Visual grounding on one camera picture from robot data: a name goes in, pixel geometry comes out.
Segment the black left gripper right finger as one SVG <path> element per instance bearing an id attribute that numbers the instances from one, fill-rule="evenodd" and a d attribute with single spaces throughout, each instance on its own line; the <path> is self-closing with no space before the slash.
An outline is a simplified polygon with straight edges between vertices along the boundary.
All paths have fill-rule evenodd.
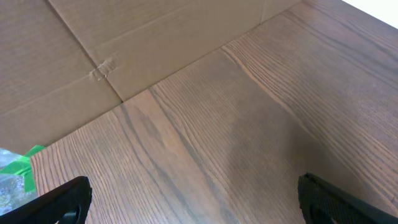
<path id="1" fill-rule="evenodd" d="M 373 207 L 311 173 L 298 178 L 298 201 L 307 224 L 397 224 L 397 217 Z"/>

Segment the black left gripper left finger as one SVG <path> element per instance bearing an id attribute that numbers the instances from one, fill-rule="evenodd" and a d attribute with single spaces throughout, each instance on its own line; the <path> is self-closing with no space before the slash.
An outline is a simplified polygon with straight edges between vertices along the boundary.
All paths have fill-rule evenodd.
<path id="1" fill-rule="evenodd" d="M 1 215 L 1 224 L 85 224 L 91 201 L 90 181 L 79 176 Z"/>

